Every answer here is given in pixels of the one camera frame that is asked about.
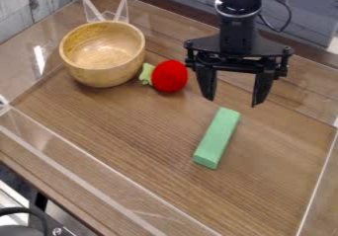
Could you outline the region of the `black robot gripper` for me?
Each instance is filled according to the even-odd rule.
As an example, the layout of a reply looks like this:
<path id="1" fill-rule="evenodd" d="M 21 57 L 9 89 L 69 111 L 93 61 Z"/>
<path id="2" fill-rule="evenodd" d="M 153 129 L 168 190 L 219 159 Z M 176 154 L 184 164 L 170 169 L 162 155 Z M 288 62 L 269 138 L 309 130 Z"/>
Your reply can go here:
<path id="1" fill-rule="evenodd" d="M 289 46 L 265 39 L 256 29 L 256 18 L 221 16 L 219 33 L 188 39 L 185 66 L 192 69 L 203 97 L 212 101 L 219 71 L 248 73 L 256 76 L 252 107 L 260 104 L 271 91 L 273 80 L 287 74 Z"/>

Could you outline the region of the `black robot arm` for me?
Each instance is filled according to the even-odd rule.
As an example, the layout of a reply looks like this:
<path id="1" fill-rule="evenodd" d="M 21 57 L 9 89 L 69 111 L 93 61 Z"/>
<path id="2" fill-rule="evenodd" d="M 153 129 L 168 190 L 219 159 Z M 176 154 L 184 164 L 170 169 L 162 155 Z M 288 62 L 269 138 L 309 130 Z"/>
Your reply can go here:
<path id="1" fill-rule="evenodd" d="M 285 0 L 276 0 L 285 5 Z M 287 74 L 293 49 L 261 37 L 256 22 L 263 20 L 263 0 L 215 0 L 219 33 L 183 43 L 184 64 L 192 69 L 203 97 L 215 98 L 220 71 L 255 76 L 252 104 L 260 104 L 273 81 Z"/>

